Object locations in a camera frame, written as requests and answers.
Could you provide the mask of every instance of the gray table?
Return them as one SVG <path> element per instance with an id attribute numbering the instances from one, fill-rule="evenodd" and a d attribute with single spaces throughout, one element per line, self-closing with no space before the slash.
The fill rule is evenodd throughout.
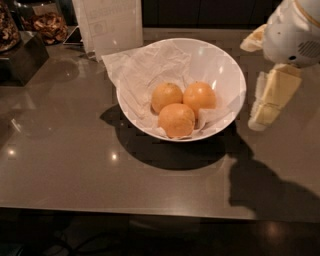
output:
<path id="1" fill-rule="evenodd" d="M 141 133 L 121 113 L 102 64 L 83 49 L 47 48 L 25 87 L 0 87 L 0 207 L 204 218 L 320 221 L 320 67 L 276 123 L 248 129 L 258 72 L 272 64 L 239 49 L 250 31 L 145 29 L 145 42 L 209 41 L 247 79 L 236 121 L 195 143 Z"/>

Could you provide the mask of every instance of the floor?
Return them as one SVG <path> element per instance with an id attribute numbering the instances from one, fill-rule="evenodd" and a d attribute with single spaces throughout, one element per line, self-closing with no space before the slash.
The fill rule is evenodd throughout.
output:
<path id="1" fill-rule="evenodd" d="M 320 224 L 0 209 L 0 256 L 318 256 Z"/>

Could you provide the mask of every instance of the dark background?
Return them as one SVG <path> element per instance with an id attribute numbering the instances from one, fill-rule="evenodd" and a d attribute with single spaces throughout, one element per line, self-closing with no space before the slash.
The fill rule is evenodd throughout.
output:
<path id="1" fill-rule="evenodd" d="M 14 12 L 14 0 L 4 2 Z M 72 0 L 56 2 L 60 5 L 67 24 L 77 25 Z M 281 0 L 141 0 L 143 26 L 256 28 L 267 21 L 280 2 Z"/>

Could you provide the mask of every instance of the paper sign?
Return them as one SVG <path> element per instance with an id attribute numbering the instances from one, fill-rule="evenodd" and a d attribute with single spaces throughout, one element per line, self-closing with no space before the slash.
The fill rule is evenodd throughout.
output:
<path id="1" fill-rule="evenodd" d="M 101 55 L 143 45 L 141 0 L 73 0 L 85 49 Z"/>

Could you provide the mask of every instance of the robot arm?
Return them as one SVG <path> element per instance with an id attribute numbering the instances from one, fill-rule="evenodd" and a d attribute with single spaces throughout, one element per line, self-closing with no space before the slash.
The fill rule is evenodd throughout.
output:
<path id="1" fill-rule="evenodd" d="M 260 73 L 248 122 L 250 129 L 263 131 L 299 88 L 302 69 L 320 62 L 320 1 L 283 0 L 267 24 L 249 35 L 240 48 L 260 49 L 275 63 L 269 74 Z"/>

